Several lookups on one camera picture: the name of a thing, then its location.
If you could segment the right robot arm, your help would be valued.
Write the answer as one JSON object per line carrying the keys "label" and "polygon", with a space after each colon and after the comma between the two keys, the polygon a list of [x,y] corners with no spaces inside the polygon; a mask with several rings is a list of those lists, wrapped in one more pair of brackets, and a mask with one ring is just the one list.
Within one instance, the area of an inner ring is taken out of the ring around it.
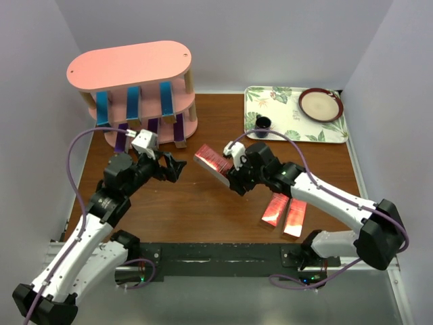
{"label": "right robot arm", "polygon": [[358,257],[385,270],[405,243],[403,222],[389,200],[374,202],[338,189],[313,175],[306,165],[280,162],[263,142],[249,147],[229,142],[223,155],[233,160],[227,179],[239,195],[264,185],[273,193],[313,205],[349,228],[311,232],[301,244],[300,256],[307,265],[316,266],[328,257]]}

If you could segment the silver purple toothpaste box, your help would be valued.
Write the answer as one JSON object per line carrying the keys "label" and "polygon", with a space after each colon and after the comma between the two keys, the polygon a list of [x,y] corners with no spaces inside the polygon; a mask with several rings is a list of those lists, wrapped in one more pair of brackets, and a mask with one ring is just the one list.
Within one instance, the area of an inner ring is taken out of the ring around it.
{"label": "silver purple toothpaste box", "polygon": [[157,146],[159,146],[159,128],[160,128],[160,121],[158,118],[151,118],[147,121],[147,130],[156,134]]}

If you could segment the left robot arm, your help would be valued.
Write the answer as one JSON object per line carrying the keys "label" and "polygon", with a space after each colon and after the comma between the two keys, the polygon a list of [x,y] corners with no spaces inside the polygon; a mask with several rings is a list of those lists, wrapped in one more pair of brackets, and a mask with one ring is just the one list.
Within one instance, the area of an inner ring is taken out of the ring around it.
{"label": "left robot arm", "polygon": [[153,158],[126,153],[112,156],[104,177],[84,207],[73,235],[31,284],[19,284],[13,299],[26,323],[71,324],[83,298],[116,267],[140,258],[138,237],[118,231],[103,245],[131,207],[130,197],[151,178],[175,183],[186,165],[169,152]]}

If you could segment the blue toothpaste box front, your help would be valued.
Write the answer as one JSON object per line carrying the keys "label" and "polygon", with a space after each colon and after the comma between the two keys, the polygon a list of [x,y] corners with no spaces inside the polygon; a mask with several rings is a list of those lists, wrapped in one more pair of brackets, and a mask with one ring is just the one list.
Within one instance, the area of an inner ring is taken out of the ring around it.
{"label": "blue toothpaste box front", "polygon": [[111,94],[109,91],[96,93],[96,125],[98,127],[112,126]]}

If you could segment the blue toothpaste box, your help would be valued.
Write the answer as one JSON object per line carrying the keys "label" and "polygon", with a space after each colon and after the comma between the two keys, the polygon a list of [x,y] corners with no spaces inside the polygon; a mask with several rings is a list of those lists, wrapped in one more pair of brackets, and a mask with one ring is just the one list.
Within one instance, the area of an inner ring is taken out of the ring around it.
{"label": "blue toothpaste box", "polygon": [[141,88],[129,87],[127,90],[126,120],[130,127],[141,126]]}
{"label": "blue toothpaste box", "polygon": [[160,83],[161,117],[165,123],[175,124],[176,114],[173,104],[173,88],[170,81]]}
{"label": "blue toothpaste box", "polygon": [[96,93],[96,125],[98,127],[112,126],[111,94],[109,91]]}

